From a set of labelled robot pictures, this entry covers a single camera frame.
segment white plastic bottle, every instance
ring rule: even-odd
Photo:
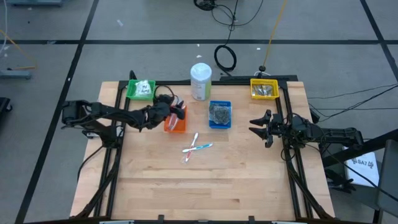
[[[205,63],[197,63],[191,68],[192,96],[196,100],[207,100],[211,92],[211,68]]]

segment wooden table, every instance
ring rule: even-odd
[[[104,82],[99,101],[114,106],[117,86],[117,82]],[[303,83],[288,82],[288,86],[293,112],[311,119]],[[266,149],[264,141],[248,130],[253,126],[249,120],[262,117],[266,109],[277,112],[275,101],[252,100],[250,86],[213,86],[210,99],[231,101],[233,122],[231,129],[211,129],[208,101],[195,101],[190,86],[170,87],[187,105],[187,132],[165,133],[163,124],[141,133],[126,129],[112,219],[156,220],[165,215],[166,220],[247,220],[254,215],[256,220],[294,220],[286,164],[280,158],[281,140],[274,138]],[[283,95],[281,100],[285,109]],[[148,104],[131,101],[129,109]],[[196,145],[213,142],[214,146],[194,152],[189,163],[182,164],[181,150],[196,132]],[[99,139],[88,140],[85,157],[100,145]],[[98,189],[104,154],[105,150],[84,166],[71,215],[80,212]],[[334,216],[319,152],[306,147],[302,159],[309,190]],[[299,188],[297,192],[304,217]],[[102,214],[107,201],[106,192]]]

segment blue container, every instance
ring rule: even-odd
[[[210,101],[209,108],[211,105],[223,106],[229,109],[229,122],[227,124],[216,124],[214,121],[210,121],[210,111],[209,111],[209,126],[211,128],[227,129],[232,126],[232,104],[230,101]]]

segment yellow bin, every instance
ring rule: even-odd
[[[272,86],[272,96],[253,96],[253,85],[270,85]],[[250,79],[250,95],[254,100],[274,100],[279,97],[278,80],[267,80],[261,78]]]

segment gray floor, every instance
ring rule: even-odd
[[[17,40],[78,40],[93,0],[71,0],[63,7],[9,6],[9,36]],[[234,1],[219,0],[233,7]],[[256,11],[260,1],[240,1],[238,22]],[[395,0],[368,1],[385,39],[397,40]],[[238,27],[232,39],[268,39],[282,1],[264,0],[261,13],[250,24]],[[216,16],[227,21],[222,12]],[[4,28],[0,14],[0,29]],[[100,0],[87,39],[162,40],[225,39],[228,28],[217,24],[210,12],[191,1]],[[376,40],[359,0],[288,1],[275,39]],[[125,80],[133,69],[139,78],[183,80],[190,67],[205,62],[220,78],[213,52],[216,44],[85,45],[67,99],[96,101],[101,82]],[[264,44],[231,44],[238,56],[233,75],[252,75],[264,60]],[[0,129],[0,223],[12,223],[22,202],[37,156],[53,116],[55,105],[71,65],[76,45],[21,45],[38,61],[31,80],[0,80],[0,96],[12,99],[14,110]],[[398,57],[398,45],[388,46]],[[0,69],[30,65],[10,46],[0,55]],[[222,64],[230,56],[219,53]],[[267,61],[273,75],[295,74],[305,83],[308,96],[330,96],[397,83],[380,45],[283,45],[274,44]],[[379,90],[338,100],[310,100],[319,108],[345,108]],[[398,91],[382,95],[367,107],[398,106]],[[373,138],[398,126],[396,111],[350,111],[322,123],[343,128],[354,126],[364,138]],[[79,130],[58,125],[26,221],[67,218],[76,188],[76,172],[82,162],[86,139]],[[382,151],[377,152],[382,158]],[[336,216],[371,222],[373,211],[343,194],[331,191]],[[384,223],[396,223],[386,216]]]

